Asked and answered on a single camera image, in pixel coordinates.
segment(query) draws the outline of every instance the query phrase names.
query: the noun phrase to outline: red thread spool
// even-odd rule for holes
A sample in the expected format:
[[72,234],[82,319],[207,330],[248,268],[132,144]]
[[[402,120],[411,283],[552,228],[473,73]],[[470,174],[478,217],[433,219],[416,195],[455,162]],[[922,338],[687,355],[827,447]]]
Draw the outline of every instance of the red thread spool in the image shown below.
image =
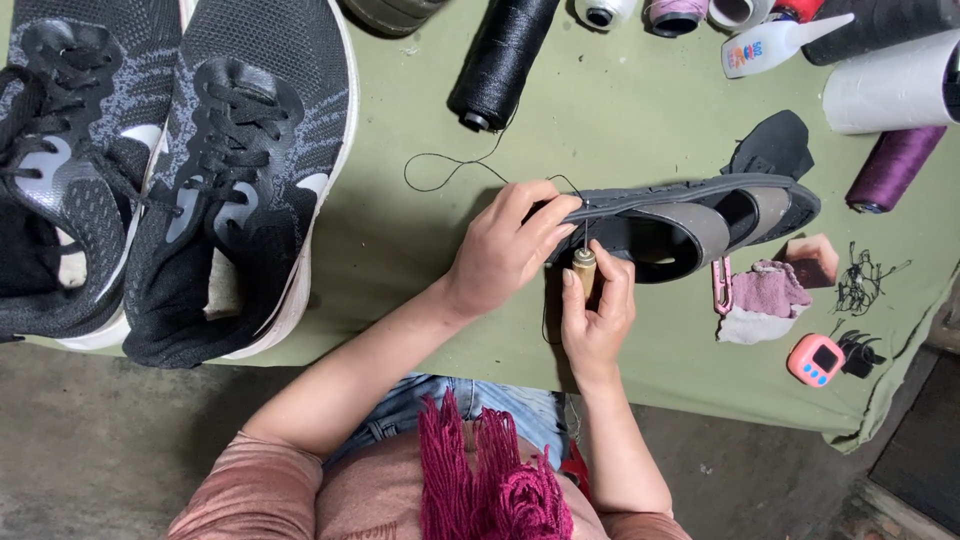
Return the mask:
[[774,9],[789,8],[793,10],[799,19],[797,22],[803,24],[813,19],[814,13],[820,9],[823,3],[824,0],[777,0]]

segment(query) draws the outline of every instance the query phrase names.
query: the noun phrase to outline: woman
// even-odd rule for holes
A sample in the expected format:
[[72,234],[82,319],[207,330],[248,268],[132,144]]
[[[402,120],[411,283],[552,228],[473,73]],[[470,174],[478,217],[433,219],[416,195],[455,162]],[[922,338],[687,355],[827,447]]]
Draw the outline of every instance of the woman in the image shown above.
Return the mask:
[[595,240],[606,279],[599,307],[585,310],[579,279],[564,270],[562,332],[586,404],[592,506],[554,472],[566,432],[553,394],[408,375],[532,280],[574,231],[561,221],[579,206],[547,181],[504,187],[470,224],[446,275],[253,415],[169,537],[688,538],[616,364],[636,311],[634,267]]

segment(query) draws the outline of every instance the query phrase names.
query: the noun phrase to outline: woman's left hand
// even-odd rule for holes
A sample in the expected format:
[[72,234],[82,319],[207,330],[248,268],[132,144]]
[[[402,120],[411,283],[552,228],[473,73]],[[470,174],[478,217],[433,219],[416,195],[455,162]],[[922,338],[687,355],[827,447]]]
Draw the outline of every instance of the woman's left hand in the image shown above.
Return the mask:
[[[549,201],[523,223],[530,208]],[[450,271],[441,278],[454,312],[472,318],[500,307],[537,274],[557,244],[576,230],[560,222],[581,201],[546,180],[507,184],[469,225]]]

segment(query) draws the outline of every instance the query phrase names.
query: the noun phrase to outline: purple thread spool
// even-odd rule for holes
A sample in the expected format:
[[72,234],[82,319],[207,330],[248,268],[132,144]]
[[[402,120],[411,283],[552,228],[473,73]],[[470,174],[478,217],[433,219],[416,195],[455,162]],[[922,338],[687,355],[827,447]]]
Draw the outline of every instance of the purple thread spool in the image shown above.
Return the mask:
[[707,16],[709,0],[653,0],[650,31],[661,37],[677,37],[697,29]]
[[894,209],[946,132],[946,126],[934,126],[880,134],[847,192],[847,204],[867,213]]

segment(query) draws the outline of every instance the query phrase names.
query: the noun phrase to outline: hand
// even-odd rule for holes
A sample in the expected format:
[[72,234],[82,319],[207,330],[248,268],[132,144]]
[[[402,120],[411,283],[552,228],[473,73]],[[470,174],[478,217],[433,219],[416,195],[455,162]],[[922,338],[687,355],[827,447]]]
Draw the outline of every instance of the hand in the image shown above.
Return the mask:
[[[540,201],[549,202],[523,223]],[[546,180],[507,184],[470,222],[453,266],[441,278],[449,306],[467,318],[500,307],[533,279],[557,244],[576,230],[576,225],[560,222],[580,204],[578,197],[561,195]]]
[[610,255],[595,239],[589,247],[596,254],[597,270],[606,280],[596,312],[585,307],[580,277],[564,269],[561,340],[573,376],[581,386],[619,382],[616,356],[636,318],[634,264]]

